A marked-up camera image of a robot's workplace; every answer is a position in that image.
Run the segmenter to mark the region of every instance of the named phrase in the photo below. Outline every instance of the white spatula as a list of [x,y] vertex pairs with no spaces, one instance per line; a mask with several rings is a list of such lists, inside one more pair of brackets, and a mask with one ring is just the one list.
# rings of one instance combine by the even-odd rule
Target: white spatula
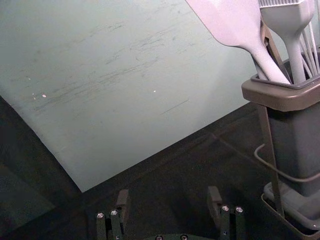
[[257,0],[186,2],[219,43],[248,51],[270,81],[290,84],[261,41],[261,14]]

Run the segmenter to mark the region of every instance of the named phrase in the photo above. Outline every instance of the scratch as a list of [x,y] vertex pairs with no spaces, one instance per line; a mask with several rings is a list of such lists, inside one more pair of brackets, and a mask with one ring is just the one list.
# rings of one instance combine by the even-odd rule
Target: scratch
[[180,105],[182,105],[182,104],[184,104],[184,103],[186,103],[188,101],[189,101],[189,98],[187,100],[183,101],[183,102],[180,102],[179,104],[175,105],[174,107],[168,109],[167,111],[161,113],[160,115],[166,114],[167,112],[171,111],[172,109],[175,109],[175,108],[179,107]]

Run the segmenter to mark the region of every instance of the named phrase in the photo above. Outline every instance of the gray utensil holder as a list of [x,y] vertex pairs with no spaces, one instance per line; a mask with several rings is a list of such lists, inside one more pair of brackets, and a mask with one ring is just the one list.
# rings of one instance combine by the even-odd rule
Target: gray utensil holder
[[[289,72],[288,62],[285,67]],[[277,169],[296,179],[320,173],[320,76],[286,85],[256,75],[242,84],[242,94],[267,108]],[[320,190],[320,178],[293,182],[279,177],[303,196]]]

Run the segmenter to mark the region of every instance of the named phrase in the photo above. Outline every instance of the screw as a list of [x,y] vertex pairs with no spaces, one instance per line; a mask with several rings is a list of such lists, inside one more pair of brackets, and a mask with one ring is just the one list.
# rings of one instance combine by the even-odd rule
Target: screw
[[112,216],[115,216],[118,214],[118,211],[117,210],[113,210],[111,213],[110,213]]
[[162,236],[158,235],[155,237],[155,240],[164,240],[164,238]]
[[242,207],[240,207],[240,206],[237,206],[236,208],[235,208],[235,210],[238,212],[238,213],[242,213],[244,210],[242,209]]
[[103,214],[103,212],[99,212],[97,215],[96,215],[96,218],[97,219],[102,219],[105,215]]
[[222,210],[228,212],[229,211],[229,207],[228,206],[223,206]]
[[187,235],[181,235],[181,236],[180,236],[180,239],[181,239],[181,240],[188,240],[188,236],[187,236]]

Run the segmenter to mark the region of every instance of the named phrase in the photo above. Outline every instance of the silicone brush bristle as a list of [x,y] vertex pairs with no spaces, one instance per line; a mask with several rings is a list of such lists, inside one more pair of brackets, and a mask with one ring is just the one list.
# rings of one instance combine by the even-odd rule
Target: silicone brush bristle
[[279,5],[299,4],[304,0],[259,0],[260,7],[274,7]]

